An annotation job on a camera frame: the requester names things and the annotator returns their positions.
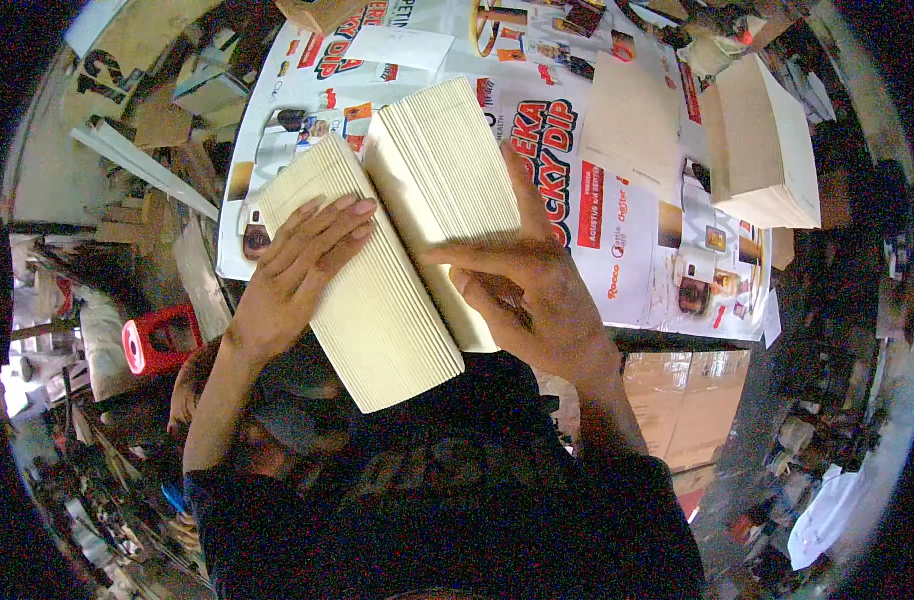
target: table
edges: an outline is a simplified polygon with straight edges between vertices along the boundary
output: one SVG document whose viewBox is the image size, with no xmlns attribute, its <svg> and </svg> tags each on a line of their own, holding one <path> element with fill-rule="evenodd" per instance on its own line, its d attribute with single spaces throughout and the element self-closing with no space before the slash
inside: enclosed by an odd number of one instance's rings
<svg viewBox="0 0 914 600">
<path fill-rule="evenodd" d="M 252 217 L 247 199 L 294 153 L 310 148 L 328 130 L 359 149 L 375 109 L 463 76 L 477 90 L 494 136 L 511 139 L 533 157 L 535 185 L 547 201 L 555 232 L 606 324 L 758 340 L 770 285 L 769 233 L 714 210 L 709 195 L 683 179 L 671 197 L 656 198 L 632 179 L 578 156 L 581 131 L 592 126 L 585 123 L 585 98 L 592 87 L 587 66 L 592 68 L 598 51 L 611 54 L 618 40 L 633 39 L 637 53 L 655 53 L 658 59 L 652 62 L 663 64 L 664 72 L 655 77 L 666 77 L 680 90 L 679 153 L 668 161 L 679 162 L 681 169 L 685 158 L 709 164 L 695 83 L 673 50 L 644 36 L 615 6 L 608 5 L 591 38 L 560 31 L 558 6 L 514 0 L 501 6 L 516 9 L 514 22 L 495 27 L 487 22 L 480 28 L 465 0 L 372 0 L 329 36 L 284 25 L 237 135 L 221 210 L 218 274 L 249 280 L 255 261 L 244 257 L 242 247 Z M 643 17 L 662 19 L 645 11 Z M 436 73 L 343 59 L 360 27 L 368 24 L 449 33 L 455 39 Z M 685 89 L 691 90 L 689 99 Z M 271 117 L 287 108 L 305 111 L 311 125 L 306 136 L 285 148 L 271 142 L 281 129 L 274 128 Z M 566 115 L 565 126 L 548 114 Z M 551 129 L 557 136 L 552 139 Z"/>
</svg>

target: person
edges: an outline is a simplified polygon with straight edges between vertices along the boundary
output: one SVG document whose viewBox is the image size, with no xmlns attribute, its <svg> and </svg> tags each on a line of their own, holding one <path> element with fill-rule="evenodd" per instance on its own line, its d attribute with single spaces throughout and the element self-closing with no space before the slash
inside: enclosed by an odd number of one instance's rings
<svg viewBox="0 0 914 600">
<path fill-rule="evenodd" d="M 464 354 L 466 372 L 438 388 L 351 414 L 344 444 L 315 453 L 277 443 L 274 465 L 288 452 L 316 456 L 312 486 L 306 469 L 293 485 L 285 469 L 261 468 L 249 434 L 238 461 L 239 431 L 266 422 L 248 405 L 255 382 L 305 339 L 324 287 L 367 243 L 375 201 L 295 211 L 258 261 L 194 400 L 183 454 L 219 597 L 700 596 L 697 546 L 666 464 L 647 455 L 621 355 L 519 156 L 504 156 L 519 239 L 421 258 L 451 265 L 504 350 Z M 531 367 L 576 386 L 579 458 L 541 410 Z"/>
</svg>

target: red plastic stool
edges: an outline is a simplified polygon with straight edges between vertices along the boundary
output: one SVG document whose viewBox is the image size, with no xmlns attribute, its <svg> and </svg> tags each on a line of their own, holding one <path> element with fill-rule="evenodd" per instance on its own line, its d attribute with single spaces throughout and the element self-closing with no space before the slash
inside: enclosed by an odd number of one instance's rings
<svg viewBox="0 0 914 600">
<path fill-rule="evenodd" d="M 203 346 L 197 316 L 194 315 L 194 307 L 189 304 L 170 306 L 127 321 L 123 332 L 124 354 L 127 354 L 127 365 L 135 375 L 154 376 L 179 369 L 184 361 L 193 354 L 192 350 L 185 353 L 176 351 L 174 338 L 171 336 L 171 325 L 182 318 L 186 318 L 187 323 L 190 324 L 190 331 L 197 343 L 196 348 Z M 151 333 L 157 330 L 163 330 L 167 342 L 170 344 L 171 352 L 163 352 L 153 347 Z"/>
</svg>

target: wrist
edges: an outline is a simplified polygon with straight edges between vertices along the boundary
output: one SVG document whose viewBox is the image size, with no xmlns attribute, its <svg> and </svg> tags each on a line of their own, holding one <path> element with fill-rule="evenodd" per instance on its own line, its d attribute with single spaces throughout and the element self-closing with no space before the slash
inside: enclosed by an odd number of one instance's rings
<svg viewBox="0 0 914 600">
<path fill-rule="evenodd" d="M 603 336 L 589 342 L 586 348 L 570 378 L 578 391 L 597 388 L 602 382 L 619 377 L 622 357 L 615 343 Z"/>
<path fill-rule="evenodd" d="M 268 359 L 238 343 L 228 330 L 217 352 L 214 369 L 220 368 L 224 373 L 234 374 L 235 378 L 249 385 L 256 381 L 268 362 Z"/>
<path fill-rule="evenodd" d="M 232 320 L 230 327 L 223 333 L 223 343 L 221 343 L 218 358 L 221 354 L 233 365 L 235 372 L 250 376 L 250 381 L 256 379 L 267 363 L 271 361 L 271 357 L 253 347 L 252 343 L 246 342 L 237 328 L 236 320 Z"/>
</svg>

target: cream paper stack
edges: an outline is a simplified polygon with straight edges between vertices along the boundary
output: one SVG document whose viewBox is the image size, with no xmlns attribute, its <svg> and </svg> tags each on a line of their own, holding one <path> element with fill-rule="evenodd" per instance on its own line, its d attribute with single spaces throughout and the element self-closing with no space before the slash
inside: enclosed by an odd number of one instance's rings
<svg viewBox="0 0 914 600">
<path fill-rule="evenodd" d="M 382 206 L 373 236 L 327 286 L 311 327 L 354 402 L 369 413 L 463 372 L 461 350 L 499 349 L 448 268 L 415 257 L 445 241 L 511 241 L 520 216 L 465 78 L 379 110 L 364 168 L 343 138 L 330 135 L 268 183 L 258 204 L 272 237 L 302 204 L 322 196 L 326 206 L 346 194 L 378 198 Z"/>
<path fill-rule="evenodd" d="M 701 95 L 716 209 L 759 228 L 819 227 L 817 170 L 806 115 L 756 54 Z"/>
</svg>

